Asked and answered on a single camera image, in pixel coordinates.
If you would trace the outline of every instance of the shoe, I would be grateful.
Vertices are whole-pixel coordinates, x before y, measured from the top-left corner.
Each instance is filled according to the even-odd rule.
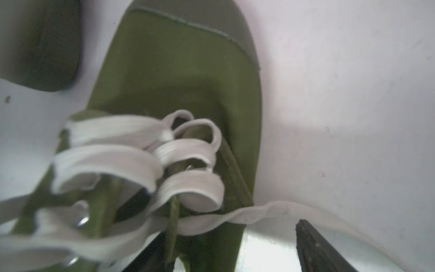
[[[0,77],[41,91],[68,87],[80,62],[79,0],[0,3]]]
[[[0,236],[0,270],[94,271],[166,232],[166,268],[180,257],[192,272],[228,272],[244,226],[272,216],[304,218],[382,251],[326,212],[286,201],[252,206],[257,70],[232,1],[134,1],[47,174],[32,195],[0,203],[0,223],[19,217]]]
[[[224,162],[218,159],[215,169],[228,183],[227,201],[220,212],[252,205],[261,131],[260,81],[248,27],[231,0],[134,1],[113,38],[87,108],[155,118],[184,108],[196,118],[212,120],[228,139],[248,181],[231,184]],[[58,151],[68,147],[65,132],[61,139]],[[52,179],[50,170],[14,232],[34,231],[33,215],[42,207],[69,206],[83,199],[90,206],[90,220],[83,226],[86,234],[105,235],[117,208],[111,202],[122,182],[107,178],[92,194],[85,192],[86,197],[76,191],[71,193],[74,196],[58,197],[50,192]],[[240,196],[237,188],[243,189]],[[201,248],[212,250],[201,251],[198,261],[191,261],[192,269],[203,267],[204,259],[213,259],[224,262],[226,271],[233,270],[243,229],[224,224],[195,238]]]

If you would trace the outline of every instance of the shoelace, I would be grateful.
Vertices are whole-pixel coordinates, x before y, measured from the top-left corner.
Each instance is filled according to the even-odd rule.
[[[171,129],[176,118],[185,123]],[[210,127],[211,143],[177,136],[197,125]],[[37,230],[32,235],[0,235],[0,270],[30,271],[48,267],[68,256],[95,262],[112,262],[127,257],[145,243],[146,238],[165,230],[168,219],[153,213],[173,196],[195,212],[218,210],[224,199],[224,184],[213,173],[222,135],[208,119],[194,119],[192,113],[178,110],[162,120],[134,115],[106,116],[84,121],[69,121],[70,149],[58,153],[53,160],[55,179],[53,194],[76,189],[92,190],[101,174],[121,177],[133,183],[131,197],[141,188],[152,193],[147,207],[138,215],[113,224],[104,238],[89,239],[76,226],[86,221],[86,203],[71,207],[42,208],[36,212]],[[168,177],[157,188],[156,180],[164,169],[178,161],[195,158],[205,163],[203,169],[188,169]],[[27,196],[0,202],[0,224],[17,218]],[[179,235],[198,235],[224,222],[252,224],[262,218],[293,216],[352,235],[379,249],[407,271],[407,267],[385,248],[338,217],[308,206],[287,201],[237,209],[233,212],[180,218]]]

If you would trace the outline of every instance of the white surface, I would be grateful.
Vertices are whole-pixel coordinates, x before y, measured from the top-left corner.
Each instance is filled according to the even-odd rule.
[[[415,271],[435,271],[435,3],[238,3],[262,67],[255,202],[330,211]],[[29,193],[42,176],[65,117],[86,105],[128,4],[83,1],[84,57],[69,90],[43,93],[0,80],[0,198]],[[249,227],[238,271],[300,269],[296,222]],[[323,233],[361,271],[399,271],[368,246]]]

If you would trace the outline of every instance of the dark stain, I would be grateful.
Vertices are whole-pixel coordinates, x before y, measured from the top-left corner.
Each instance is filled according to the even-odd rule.
[[[419,46],[420,44],[422,44],[423,43],[423,40],[422,39],[420,39],[420,40],[418,40],[413,46],[412,46],[412,49],[414,49],[414,48],[416,48],[417,46]]]

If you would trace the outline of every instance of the metal eyelet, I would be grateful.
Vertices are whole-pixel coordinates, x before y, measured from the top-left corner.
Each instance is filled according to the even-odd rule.
[[[69,267],[69,266],[72,266],[73,264],[75,264],[78,260],[79,260],[79,257],[77,255],[70,255],[62,261],[61,265],[63,267]]]
[[[79,200],[71,206],[69,221],[72,225],[81,227],[89,221],[89,204],[84,200]]]

